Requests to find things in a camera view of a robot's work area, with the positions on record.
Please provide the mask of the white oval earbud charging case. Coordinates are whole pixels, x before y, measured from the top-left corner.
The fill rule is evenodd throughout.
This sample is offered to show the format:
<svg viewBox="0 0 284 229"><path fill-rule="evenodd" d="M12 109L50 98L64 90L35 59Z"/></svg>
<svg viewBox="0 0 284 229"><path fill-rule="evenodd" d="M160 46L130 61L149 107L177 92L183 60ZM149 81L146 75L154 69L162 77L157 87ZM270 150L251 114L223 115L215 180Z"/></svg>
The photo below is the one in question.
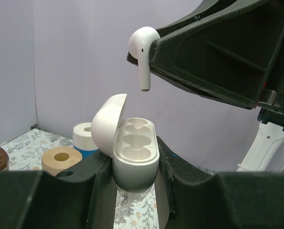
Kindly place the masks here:
<svg viewBox="0 0 284 229"><path fill-rule="evenodd" d="M91 135L97 148L112 158L113 177L124 191L151 187L159 165L154 124L144 118L124 119L127 94L111 96L96 113Z"/></svg>

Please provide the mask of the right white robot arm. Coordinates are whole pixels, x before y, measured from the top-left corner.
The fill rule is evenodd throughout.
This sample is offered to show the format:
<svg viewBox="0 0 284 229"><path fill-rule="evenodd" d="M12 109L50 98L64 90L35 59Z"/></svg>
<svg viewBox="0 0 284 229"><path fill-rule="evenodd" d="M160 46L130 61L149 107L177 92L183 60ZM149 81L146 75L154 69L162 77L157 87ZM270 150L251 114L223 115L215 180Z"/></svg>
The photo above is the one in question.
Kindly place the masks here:
<svg viewBox="0 0 284 229"><path fill-rule="evenodd" d="M141 91L155 74L184 91L244 109L259 127L238 171L264 171L284 142L284 0L204 0L192 13L129 38Z"/></svg>

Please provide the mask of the white stem earbud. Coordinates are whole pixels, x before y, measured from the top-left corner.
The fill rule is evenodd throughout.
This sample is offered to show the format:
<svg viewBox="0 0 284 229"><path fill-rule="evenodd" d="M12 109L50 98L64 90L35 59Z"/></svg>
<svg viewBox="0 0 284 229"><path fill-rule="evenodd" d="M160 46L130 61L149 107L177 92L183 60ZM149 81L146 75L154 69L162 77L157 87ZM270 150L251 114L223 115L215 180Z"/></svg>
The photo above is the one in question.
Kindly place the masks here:
<svg viewBox="0 0 284 229"><path fill-rule="evenodd" d="M142 27L136 30L128 41L129 53L137 59L139 71L139 88L141 91L149 91L150 66L149 52L153 41L160 38L159 33L152 27Z"/></svg>

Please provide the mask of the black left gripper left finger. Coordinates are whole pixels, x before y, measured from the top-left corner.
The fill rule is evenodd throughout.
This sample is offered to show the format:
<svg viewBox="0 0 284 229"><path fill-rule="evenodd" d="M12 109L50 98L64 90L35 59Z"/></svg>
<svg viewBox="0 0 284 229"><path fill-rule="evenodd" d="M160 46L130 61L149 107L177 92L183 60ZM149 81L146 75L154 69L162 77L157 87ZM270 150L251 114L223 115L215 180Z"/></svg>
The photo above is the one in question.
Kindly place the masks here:
<svg viewBox="0 0 284 229"><path fill-rule="evenodd" d="M112 160L101 152L56 176L0 172L0 229L111 229L115 206Z"/></svg>

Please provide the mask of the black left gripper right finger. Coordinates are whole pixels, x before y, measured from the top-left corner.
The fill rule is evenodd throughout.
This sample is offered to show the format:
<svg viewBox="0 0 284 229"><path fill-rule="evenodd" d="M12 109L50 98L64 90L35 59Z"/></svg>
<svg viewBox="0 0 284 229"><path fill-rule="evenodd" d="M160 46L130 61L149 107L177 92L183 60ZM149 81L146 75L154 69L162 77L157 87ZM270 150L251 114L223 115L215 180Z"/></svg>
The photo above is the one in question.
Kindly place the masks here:
<svg viewBox="0 0 284 229"><path fill-rule="evenodd" d="M210 175L158 138L155 193L161 229L284 229L284 173Z"/></svg>

